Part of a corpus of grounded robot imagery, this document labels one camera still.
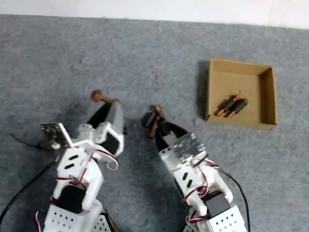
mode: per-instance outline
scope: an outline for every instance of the white wall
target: white wall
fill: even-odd
[[[309,29],[308,0],[0,0],[0,14],[243,23]]]

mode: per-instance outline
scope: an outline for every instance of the black cable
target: black cable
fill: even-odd
[[[248,232],[251,232],[251,227],[250,227],[250,215],[249,215],[249,206],[248,206],[248,201],[247,201],[247,198],[242,190],[242,187],[240,186],[240,184],[238,183],[238,181],[231,176],[231,174],[229,173],[226,173],[225,171],[223,171],[221,168],[218,168],[218,171],[220,171],[221,173],[223,173],[224,175],[226,175],[227,177],[229,177],[231,180],[233,180],[235,182],[235,184],[238,186],[241,194],[242,194],[242,197],[245,201],[245,204],[246,204],[246,213],[247,213],[247,225],[248,225]]]
[[[38,144],[38,145],[28,144],[28,143],[26,143],[26,142],[20,140],[19,138],[17,138],[15,135],[13,135],[13,134],[11,134],[11,133],[10,133],[10,136],[12,136],[12,137],[13,137],[14,139],[16,139],[18,142],[20,142],[20,143],[22,143],[22,144],[24,144],[24,145],[27,145],[27,146],[31,146],[31,147],[36,148],[36,149],[38,149],[38,150],[53,151],[53,150],[51,150],[51,149],[47,149],[47,148],[41,147],[39,144]]]
[[[29,187],[31,186],[37,179],[39,179],[48,169],[50,169],[54,164],[56,163],[56,160],[52,161],[50,164],[48,164],[39,174],[37,174],[32,180],[30,180],[23,188],[10,200],[10,202],[7,204],[5,209],[2,211],[0,215],[0,231],[1,231],[1,224],[3,221],[4,216],[8,212],[8,210],[11,208],[11,206],[14,204],[14,202],[17,200],[18,197]]]

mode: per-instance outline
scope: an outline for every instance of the screw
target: screw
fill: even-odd
[[[191,133],[191,139],[195,139],[196,135],[194,133]]]

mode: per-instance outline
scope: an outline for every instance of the white wire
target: white wire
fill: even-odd
[[[41,232],[41,226],[40,226],[40,223],[38,221],[38,213],[39,211],[37,211],[34,215],[34,220],[35,220],[35,223],[36,223],[36,227],[37,227],[37,232]]]
[[[192,230],[199,232],[198,229],[196,229],[190,222],[189,222],[189,216],[185,217],[185,222],[188,225],[188,227],[190,227]]]

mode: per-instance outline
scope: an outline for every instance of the copper bolt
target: copper bolt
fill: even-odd
[[[104,96],[100,90],[94,90],[91,93],[91,97],[93,99],[94,102],[106,102],[111,104],[112,103],[112,99],[110,99],[109,97]]]
[[[165,116],[162,112],[162,106],[161,105],[154,105],[154,111],[163,119],[165,120]]]
[[[151,126],[151,129],[147,132],[148,138],[153,139],[155,137],[155,130],[158,127],[159,120],[160,120],[160,116],[156,116]]]
[[[233,106],[231,111],[226,115],[227,118],[231,118],[234,114],[238,114],[240,110],[242,110],[248,104],[248,99],[243,98],[239,99]]]
[[[234,105],[234,103],[238,100],[239,100],[238,95],[231,96],[228,100],[226,100],[224,102],[222,107],[220,107],[220,109],[218,109],[218,111],[215,113],[215,115],[220,116],[222,113],[228,111]]]

